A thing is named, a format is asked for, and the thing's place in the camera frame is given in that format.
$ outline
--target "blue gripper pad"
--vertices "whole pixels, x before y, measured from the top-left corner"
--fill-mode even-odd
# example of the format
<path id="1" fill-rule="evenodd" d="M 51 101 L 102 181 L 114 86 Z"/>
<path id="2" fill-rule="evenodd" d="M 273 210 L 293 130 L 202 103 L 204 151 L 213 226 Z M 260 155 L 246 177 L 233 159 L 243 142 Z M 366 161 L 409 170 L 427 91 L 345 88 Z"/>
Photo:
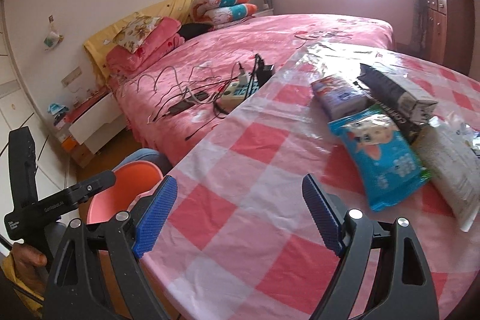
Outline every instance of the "blue gripper pad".
<path id="1" fill-rule="evenodd" d="M 313 221 L 322 236 L 325 246 L 341 257 L 346 249 L 343 242 L 342 224 L 329 205 L 330 200 L 311 175 L 302 181 L 302 194 Z"/>
<path id="2" fill-rule="evenodd" d="M 177 181 L 171 176 L 154 193 L 154 199 L 143 214 L 135 231 L 135 243 L 131 248 L 137 259 L 151 251 L 158 235 L 177 199 Z"/>

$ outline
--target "power strip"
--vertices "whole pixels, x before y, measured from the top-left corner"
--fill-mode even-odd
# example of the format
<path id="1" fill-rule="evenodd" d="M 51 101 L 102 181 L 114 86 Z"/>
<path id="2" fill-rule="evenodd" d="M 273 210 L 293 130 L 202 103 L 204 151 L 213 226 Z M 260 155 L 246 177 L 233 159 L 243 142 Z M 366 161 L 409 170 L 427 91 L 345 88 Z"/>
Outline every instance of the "power strip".
<path id="1" fill-rule="evenodd" d="M 258 87 L 258 82 L 256 80 L 250 85 L 252 95 L 256 92 Z M 248 85 L 240 86 L 238 82 L 232 82 L 228 88 L 223 92 L 220 97 L 220 106 L 228 111 L 232 111 L 238 105 L 240 105 L 245 100 L 245 95 L 247 94 Z"/>

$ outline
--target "checkered tablecloth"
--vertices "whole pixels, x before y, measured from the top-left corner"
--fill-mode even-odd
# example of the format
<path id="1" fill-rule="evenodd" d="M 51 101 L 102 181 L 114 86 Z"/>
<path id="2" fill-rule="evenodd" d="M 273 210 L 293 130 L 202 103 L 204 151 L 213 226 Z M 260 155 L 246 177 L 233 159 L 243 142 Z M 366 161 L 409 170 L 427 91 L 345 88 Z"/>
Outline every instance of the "checkered tablecloth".
<path id="1" fill-rule="evenodd" d="M 401 204 L 369 210 L 354 163 L 312 100 L 310 83 L 359 62 L 405 72 L 452 111 L 480 128 L 480 84 L 436 64 L 369 47 L 321 44 L 298 51 L 269 83 L 234 110 L 171 172 L 178 199 L 144 265 L 187 319 L 308 319 L 338 264 L 302 198 L 304 175 L 371 219 L 408 218 L 428 260 L 441 318 L 480 269 L 480 224 L 458 228 L 431 185 Z M 372 251 L 352 311 L 363 312 L 378 252 Z"/>

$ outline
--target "black robotic device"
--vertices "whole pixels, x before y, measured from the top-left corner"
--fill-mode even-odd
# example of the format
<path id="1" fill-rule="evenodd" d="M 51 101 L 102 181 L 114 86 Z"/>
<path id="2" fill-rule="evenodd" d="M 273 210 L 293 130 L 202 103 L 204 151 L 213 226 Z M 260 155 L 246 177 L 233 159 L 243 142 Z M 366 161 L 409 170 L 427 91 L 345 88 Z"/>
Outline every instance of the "black robotic device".
<path id="1" fill-rule="evenodd" d="M 9 164 L 14 212 L 5 216 L 12 240 L 23 238 L 41 251 L 48 249 L 43 227 L 74 210 L 89 197 L 112 186 L 115 176 L 103 172 L 38 201 L 35 187 L 35 146 L 28 128 L 10 133 Z M 126 305 L 134 320 L 170 319 L 138 265 L 133 247 L 148 208 L 175 180 L 166 176 L 155 193 L 140 199 L 131 212 L 108 222 L 83 224 L 72 220 L 51 263 L 43 302 L 44 320 L 120 320 L 114 312 L 98 258 L 107 250 Z M 325 193 L 307 175 L 302 193 L 325 245 L 340 258 L 327 291 L 310 320 L 347 320 L 357 298 L 370 250 L 380 248 L 373 288 L 363 314 L 356 320 L 438 320 L 431 273 L 409 221 L 371 221 L 348 210 L 340 198 Z"/>

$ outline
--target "headboard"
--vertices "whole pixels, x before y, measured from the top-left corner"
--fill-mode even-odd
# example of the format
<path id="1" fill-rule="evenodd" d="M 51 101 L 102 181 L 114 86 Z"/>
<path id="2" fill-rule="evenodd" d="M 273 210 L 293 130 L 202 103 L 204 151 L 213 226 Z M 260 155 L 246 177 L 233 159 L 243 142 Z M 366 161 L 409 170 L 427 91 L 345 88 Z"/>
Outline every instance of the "headboard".
<path id="1" fill-rule="evenodd" d="M 87 51 L 88 57 L 92 62 L 97 82 L 100 85 L 105 84 L 105 80 L 110 75 L 110 70 L 106 64 L 107 53 L 115 46 L 112 39 L 120 32 L 129 22 L 137 16 L 169 16 L 179 20 L 182 24 L 192 22 L 189 10 L 193 0 L 166 0 L 142 10 L 136 11 L 119 21 L 107 26 L 105 29 L 95 33 L 87 41 L 83 43 L 83 47 Z"/>

